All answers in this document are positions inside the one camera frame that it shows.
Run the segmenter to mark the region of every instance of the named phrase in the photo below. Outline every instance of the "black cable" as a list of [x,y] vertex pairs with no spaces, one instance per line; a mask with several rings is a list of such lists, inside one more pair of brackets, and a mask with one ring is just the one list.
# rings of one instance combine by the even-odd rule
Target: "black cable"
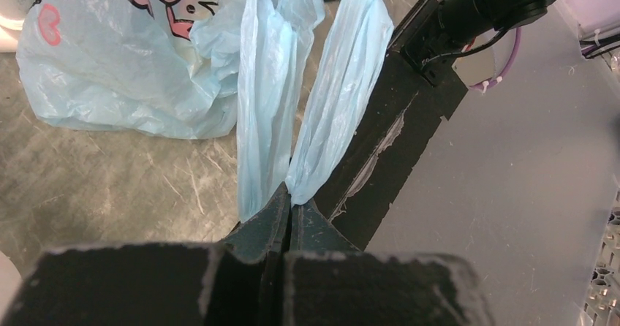
[[[615,35],[611,35],[609,37],[605,37],[605,38],[599,39],[599,44],[601,46],[603,46],[603,45],[606,45],[606,44],[618,42],[619,40],[620,40],[620,34],[615,34]],[[581,40],[581,41],[579,41],[579,43],[581,45],[596,45],[597,44],[596,41],[585,41],[585,40]]]
[[485,43],[484,45],[480,45],[480,46],[474,48],[473,50],[468,50],[466,52],[442,53],[442,54],[439,54],[439,55],[434,56],[432,58],[428,58],[428,59],[426,59],[425,61],[422,62],[422,68],[426,67],[426,65],[428,63],[431,63],[432,61],[436,61],[437,59],[441,59],[441,58],[448,58],[448,59],[454,58],[454,59],[457,59],[457,58],[463,58],[463,57],[471,56],[471,55],[474,55],[476,53],[482,52],[483,50],[489,48],[490,46],[495,45],[507,33],[508,33],[508,30],[501,30],[492,39],[490,39],[487,43]]
[[598,57],[598,56],[602,56],[602,55],[603,55],[603,54],[605,54],[605,53],[609,53],[609,52],[611,52],[612,50],[615,50],[616,48],[620,48],[620,45],[614,46],[614,47],[612,47],[612,48],[608,48],[607,50],[604,50],[604,51],[602,51],[602,52],[599,52],[599,53],[597,53],[597,54],[594,54],[593,56],[590,56],[590,55],[593,53],[593,52],[590,52],[590,53],[588,53],[588,55],[583,55],[583,57],[584,57],[585,59],[594,59],[594,58],[596,58],[596,57]]

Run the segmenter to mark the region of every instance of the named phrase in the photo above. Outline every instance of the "wrinkled plastic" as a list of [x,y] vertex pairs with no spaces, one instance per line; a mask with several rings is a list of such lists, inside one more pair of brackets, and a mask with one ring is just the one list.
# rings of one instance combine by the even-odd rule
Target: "wrinkled plastic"
[[316,193],[349,145],[377,81],[393,31],[385,5],[342,0],[289,165],[311,30],[324,16],[322,0],[246,1],[238,81],[241,221],[257,213],[282,181],[293,204]]
[[39,119],[72,129],[228,134],[237,120],[244,5],[37,0],[17,53],[31,107]]
[[610,67],[613,74],[620,81],[620,50],[611,52]]

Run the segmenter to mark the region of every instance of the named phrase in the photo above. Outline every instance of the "purple cable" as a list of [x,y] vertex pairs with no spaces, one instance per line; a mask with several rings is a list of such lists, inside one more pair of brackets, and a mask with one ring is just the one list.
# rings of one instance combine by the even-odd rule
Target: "purple cable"
[[589,54],[592,54],[594,51],[598,49],[599,49],[599,46],[588,46],[586,48],[581,48],[581,55],[587,56]]
[[[517,58],[517,53],[519,51],[519,46],[521,46],[521,27],[518,27],[515,31],[515,45],[513,46],[513,51],[510,53],[510,57],[508,58],[508,61],[506,62],[506,65],[504,66],[504,69],[502,69],[501,72],[499,72],[498,77],[502,77],[504,78],[504,75],[506,75],[506,73],[508,73],[508,71],[510,70],[510,68],[513,66],[513,63],[515,62],[515,58]],[[484,82],[481,83],[477,83],[473,86],[470,86],[471,88],[476,88],[478,90],[483,90],[485,89],[484,87]],[[497,81],[496,78],[491,79],[488,81],[488,86],[486,86],[486,89],[490,89],[495,87],[499,82]]]

